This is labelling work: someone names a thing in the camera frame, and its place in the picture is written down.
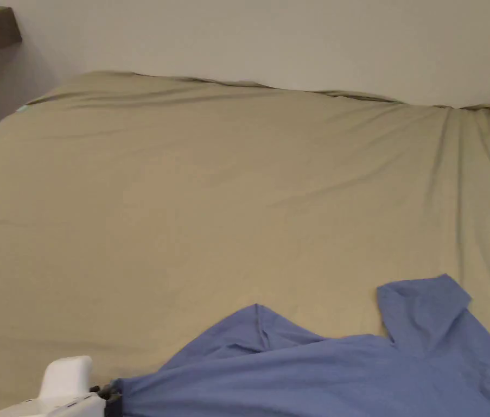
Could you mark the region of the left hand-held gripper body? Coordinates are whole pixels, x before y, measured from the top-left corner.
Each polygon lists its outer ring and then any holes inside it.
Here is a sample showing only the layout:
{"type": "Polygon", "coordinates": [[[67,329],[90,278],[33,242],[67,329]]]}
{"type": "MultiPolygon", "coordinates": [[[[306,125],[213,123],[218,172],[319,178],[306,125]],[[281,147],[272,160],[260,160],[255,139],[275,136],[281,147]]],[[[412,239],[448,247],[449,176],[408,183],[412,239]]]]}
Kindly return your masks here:
{"type": "Polygon", "coordinates": [[[0,410],[0,416],[105,416],[106,401],[90,391],[92,358],[51,362],[36,398],[0,410]]]}

